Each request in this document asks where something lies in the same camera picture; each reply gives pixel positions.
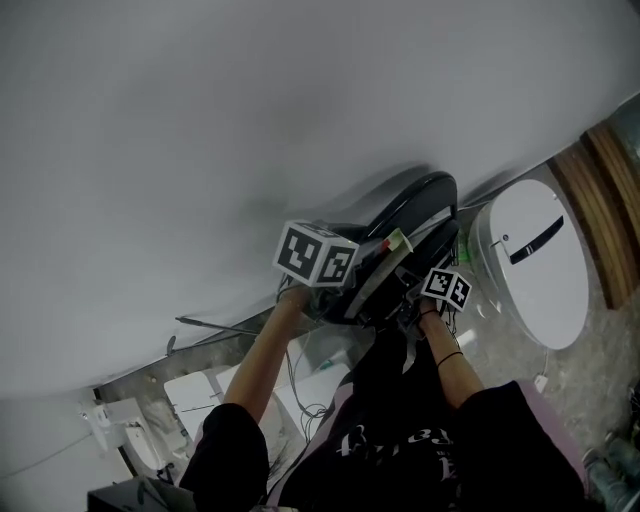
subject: robot vacuum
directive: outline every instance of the robot vacuum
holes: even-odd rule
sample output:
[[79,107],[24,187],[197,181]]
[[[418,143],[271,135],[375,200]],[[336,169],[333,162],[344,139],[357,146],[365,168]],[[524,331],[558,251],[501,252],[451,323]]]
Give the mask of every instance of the robot vacuum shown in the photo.
[[487,204],[471,226],[469,255],[484,295],[532,340],[554,350],[576,340],[589,303],[587,266],[548,186],[519,181]]

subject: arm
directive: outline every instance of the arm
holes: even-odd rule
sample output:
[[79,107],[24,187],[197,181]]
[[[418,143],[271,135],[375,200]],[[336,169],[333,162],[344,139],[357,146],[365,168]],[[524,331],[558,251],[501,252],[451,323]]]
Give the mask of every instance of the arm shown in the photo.
[[[433,310],[436,310],[435,301],[423,299],[420,312],[426,313]],[[458,409],[471,395],[482,391],[484,386],[464,355],[456,354],[445,360],[447,356],[460,349],[436,312],[422,316],[420,329],[429,341],[433,358],[439,365],[438,375],[444,396],[451,407]]]
[[227,390],[225,403],[241,405],[256,423],[267,407],[287,345],[309,295],[309,289],[303,286],[282,295]]

